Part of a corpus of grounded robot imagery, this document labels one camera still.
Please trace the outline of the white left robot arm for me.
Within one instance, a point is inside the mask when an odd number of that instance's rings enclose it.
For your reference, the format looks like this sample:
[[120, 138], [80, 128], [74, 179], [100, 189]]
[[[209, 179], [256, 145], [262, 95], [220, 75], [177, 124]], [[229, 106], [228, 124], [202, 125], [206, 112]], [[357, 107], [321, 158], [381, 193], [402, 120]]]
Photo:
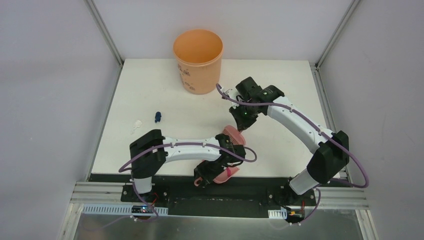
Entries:
[[129, 151], [130, 161], [119, 172], [131, 171], [135, 184], [133, 195], [143, 203], [152, 198], [152, 178], [164, 164], [199, 160], [193, 171], [194, 184], [205, 187], [225, 169], [247, 161], [245, 147], [233, 144], [230, 136], [223, 133], [203, 139], [177, 139], [153, 129], [132, 142]]

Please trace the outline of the pink plastic dustpan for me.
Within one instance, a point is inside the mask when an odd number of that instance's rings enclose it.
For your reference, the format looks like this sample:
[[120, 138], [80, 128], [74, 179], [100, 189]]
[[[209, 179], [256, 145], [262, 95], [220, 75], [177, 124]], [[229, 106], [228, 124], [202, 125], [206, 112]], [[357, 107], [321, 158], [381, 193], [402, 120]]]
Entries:
[[[233, 177], [240, 170], [240, 168], [237, 166], [233, 166], [229, 168], [231, 169], [231, 177]], [[226, 169], [227, 167], [219, 175], [217, 175], [213, 180], [206, 180], [205, 177], [199, 176], [195, 178], [194, 185], [196, 187], [205, 187], [210, 184], [223, 184], [231, 178], [227, 176]]]

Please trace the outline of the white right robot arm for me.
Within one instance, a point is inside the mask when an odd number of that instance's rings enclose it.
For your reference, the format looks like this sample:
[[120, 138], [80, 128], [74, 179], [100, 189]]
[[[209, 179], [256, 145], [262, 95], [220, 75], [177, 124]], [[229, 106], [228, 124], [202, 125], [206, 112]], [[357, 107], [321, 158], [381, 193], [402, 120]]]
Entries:
[[350, 162], [346, 153], [348, 135], [343, 131], [335, 133], [310, 120], [276, 86], [262, 88], [248, 77], [235, 88], [223, 90], [222, 96], [232, 102], [229, 112], [238, 131], [247, 130], [263, 114], [286, 127], [312, 153], [306, 168], [285, 186], [283, 196], [288, 204], [298, 204], [304, 193], [330, 181]]

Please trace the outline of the magenta paper scrap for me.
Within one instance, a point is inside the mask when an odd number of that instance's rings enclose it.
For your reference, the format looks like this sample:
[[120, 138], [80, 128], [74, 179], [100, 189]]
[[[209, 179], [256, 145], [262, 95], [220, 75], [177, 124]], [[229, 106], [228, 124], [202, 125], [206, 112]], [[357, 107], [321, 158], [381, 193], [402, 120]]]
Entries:
[[230, 178], [231, 177], [231, 175], [232, 175], [232, 171], [231, 171], [231, 168], [230, 167], [228, 167], [227, 169], [226, 169], [226, 174], [227, 174], [227, 176]]

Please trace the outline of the white paper scrap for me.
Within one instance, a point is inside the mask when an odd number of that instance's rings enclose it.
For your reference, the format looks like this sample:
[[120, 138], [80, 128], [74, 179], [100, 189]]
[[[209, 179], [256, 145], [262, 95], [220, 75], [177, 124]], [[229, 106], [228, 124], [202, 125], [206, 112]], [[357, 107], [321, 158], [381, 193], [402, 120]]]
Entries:
[[134, 134], [135, 133], [135, 131], [137, 130], [137, 129], [139, 129], [141, 126], [142, 126], [142, 121], [141, 120], [136, 120], [135, 122], [134, 122], [134, 124], [133, 124], [133, 126], [132, 126], [132, 129], [131, 129], [131, 135], [132, 134]]

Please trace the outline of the dark blue paper scrap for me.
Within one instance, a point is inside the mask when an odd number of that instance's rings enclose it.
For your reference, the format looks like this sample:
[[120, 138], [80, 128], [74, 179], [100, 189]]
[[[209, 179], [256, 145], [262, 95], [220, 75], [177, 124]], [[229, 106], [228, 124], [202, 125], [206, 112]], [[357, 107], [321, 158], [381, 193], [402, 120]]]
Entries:
[[154, 122], [159, 123], [161, 119], [162, 119], [162, 113], [160, 111], [157, 111], [154, 116]]

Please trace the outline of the pink hand brush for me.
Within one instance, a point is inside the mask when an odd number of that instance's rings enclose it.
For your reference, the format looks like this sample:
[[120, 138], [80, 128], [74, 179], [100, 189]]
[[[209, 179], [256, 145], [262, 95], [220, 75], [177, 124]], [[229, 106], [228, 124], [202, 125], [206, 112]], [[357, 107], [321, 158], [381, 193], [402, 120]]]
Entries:
[[246, 145], [246, 140], [243, 137], [242, 133], [239, 132], [235, 127], [233, 127], [232, 125], [227, 125], [224, 127], [223, 134], [229, 136], [231, 142], [234, 145]]

